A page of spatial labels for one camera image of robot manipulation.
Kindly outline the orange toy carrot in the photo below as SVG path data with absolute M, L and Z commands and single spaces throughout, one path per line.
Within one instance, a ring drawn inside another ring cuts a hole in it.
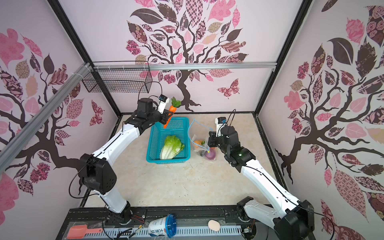
M 173 114 L 177 111 L 177 109 L 182 105 L 181 101 L 177 100 L 175 97 L 171 98 L 171 106 L 169 108 L 169 117 L 167 122 L 164 124 L 164 129 L 167 128 L 168 124 L 171 121 Z

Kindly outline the clear zip top bag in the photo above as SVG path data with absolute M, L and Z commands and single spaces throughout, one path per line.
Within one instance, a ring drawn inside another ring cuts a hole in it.
M 204 157 L 204 153 L 206 151 L 215 150 L 214 148 L 209 148 L 208 146 L 210 131 L 213 131 L 213 129 L 199 123 L 196 119 L 192 120 L 188 128 L 188 137 L 191 142 L 192 151 L 204 159 L 206 159 Z M 194 144 L 195 140 L 203 141 L 203 147 L 202 148 L 196 147 Z

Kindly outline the teal plastic basket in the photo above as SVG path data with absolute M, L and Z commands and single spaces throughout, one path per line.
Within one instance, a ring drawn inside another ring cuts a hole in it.
M 191 157 L 191 146 L 188 137 L 188 127 L 190 120 L 186 117 L 173 117 L 166 128 L 160 123 L 156 123 L 151 128 L 147 150 L 147 162 L 155 164 L 175 164 L 184 163 Z M 180 145 L 184 148 L 172 159 L 162 160 L 161 152 L 166 145 L 167 137 L 175 136 L 180 140 Z

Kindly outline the napa cabbage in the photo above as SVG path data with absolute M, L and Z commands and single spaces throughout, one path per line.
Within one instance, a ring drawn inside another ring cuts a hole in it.
M 172 160 L 184 148 L 185 145 L 177 136 L 167 136 L 165 139 L 165 144 L 160 153 L 160 160 Z

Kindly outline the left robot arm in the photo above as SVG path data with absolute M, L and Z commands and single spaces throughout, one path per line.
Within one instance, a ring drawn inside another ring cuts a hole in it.
M 84 166 L 79 172 L 81 183 L 94 191 L 106 204 L 116 221 L 127 224 L 131 220 L 130 204 L 117 187 L 117 175 L 112 166 L 123 150 L 155 123 L 166 124 L 173 115 L 166 110 L 170 99 L 160 95 L 157 104 L 151 98 L 138 100 L 138 107 L 106 144 L 92 154 L 84 154 L 80 160 Z

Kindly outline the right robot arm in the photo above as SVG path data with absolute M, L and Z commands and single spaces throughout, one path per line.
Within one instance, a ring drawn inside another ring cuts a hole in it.
M 276 232 L 280 240 L 304 240 L 315 229 L 313 206 L 301 202 L 283 188 L 261 165 L 255 155 L 241 146 L 233 126 L 217 124 L 209 133 L 208 146 L 218 148 L 225 160 L 247 177 L 270 202 L 271 206 L 250 198 L 240 203 L 243 219 L 257 220 Z

